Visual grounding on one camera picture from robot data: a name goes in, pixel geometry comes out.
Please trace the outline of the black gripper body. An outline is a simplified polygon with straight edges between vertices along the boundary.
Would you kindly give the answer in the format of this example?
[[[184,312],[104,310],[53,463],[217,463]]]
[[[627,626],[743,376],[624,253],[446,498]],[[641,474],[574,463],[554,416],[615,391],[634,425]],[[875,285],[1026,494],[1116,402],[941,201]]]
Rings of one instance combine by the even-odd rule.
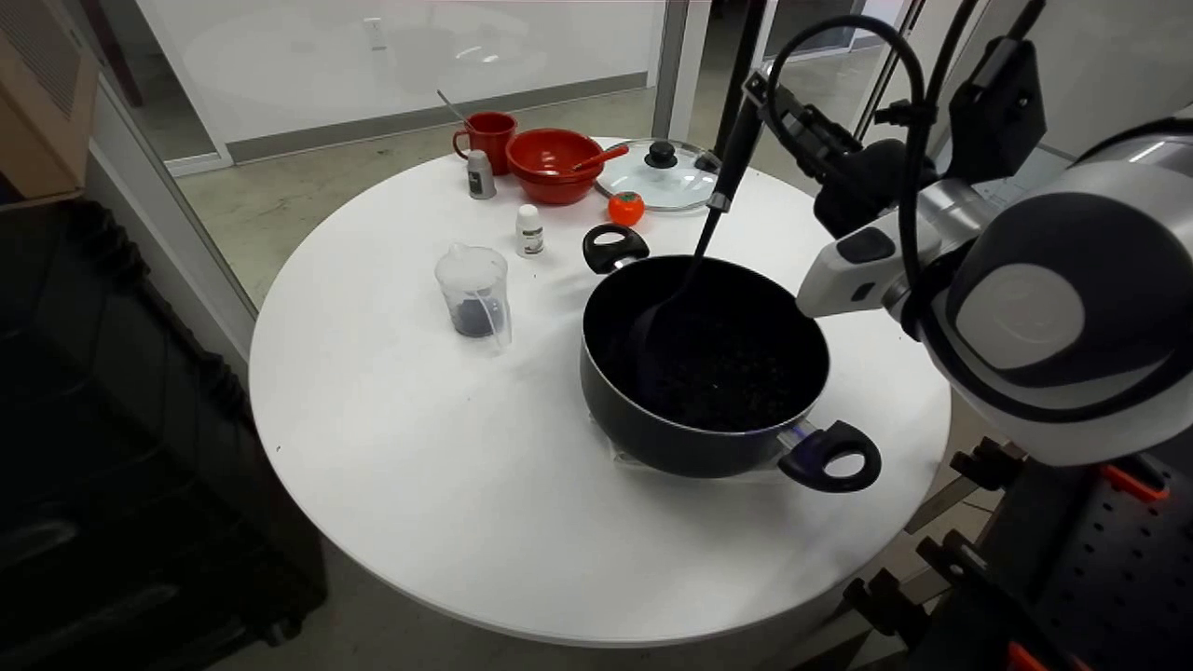
[[[800,103],[788,85],[763,73],[747,78],[747,100],[760,124],[820,182],[811,215],[836,233],[850,233],[900,206],[908,150],[896,139],[861,144],[818,103]]]

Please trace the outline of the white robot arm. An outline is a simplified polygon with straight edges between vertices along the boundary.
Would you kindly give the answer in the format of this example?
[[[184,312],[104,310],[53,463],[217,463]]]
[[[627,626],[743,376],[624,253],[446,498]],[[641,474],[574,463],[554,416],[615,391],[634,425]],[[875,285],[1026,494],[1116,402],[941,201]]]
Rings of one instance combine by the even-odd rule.
[[[1029,198],[969,176],[857,185],[808,266],[811,318],[885,310],[949,389],[1046,467],[1193,432],[1193,166],[1183,115],[1131,126]]]

